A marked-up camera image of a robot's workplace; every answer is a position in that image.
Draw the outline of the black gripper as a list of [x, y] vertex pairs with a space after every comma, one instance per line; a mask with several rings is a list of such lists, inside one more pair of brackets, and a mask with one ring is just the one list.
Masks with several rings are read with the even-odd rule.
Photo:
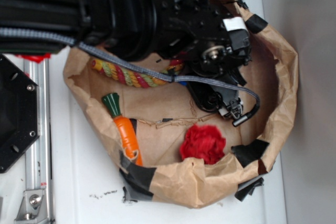
[[250, 62], [251, 45], [242, 18], [210, 0], [158, 0], [157, 14], [154, 51], [162, 58], [183, 60], [202, 77], [246, 84], [239, 68]]

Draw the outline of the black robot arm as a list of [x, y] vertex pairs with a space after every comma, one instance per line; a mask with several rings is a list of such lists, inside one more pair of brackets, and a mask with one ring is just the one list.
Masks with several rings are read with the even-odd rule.
[[251, 59], [244, 22], [210, 0], [1, 0], [1, 31], [7, 28], [40, 36], [1, 34], [1, 52], [58, 52], [64, 44], [46, 36], [56, 33], [125, 61], [151, 53], [181, 59], [202, 77], [230, 76], [241, 86], [239, 67]]

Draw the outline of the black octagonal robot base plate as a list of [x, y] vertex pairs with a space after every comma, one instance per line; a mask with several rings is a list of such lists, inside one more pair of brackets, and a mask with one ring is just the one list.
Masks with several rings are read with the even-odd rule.
[[38, 137], [38, 85], [1, 54], [1, 173]]

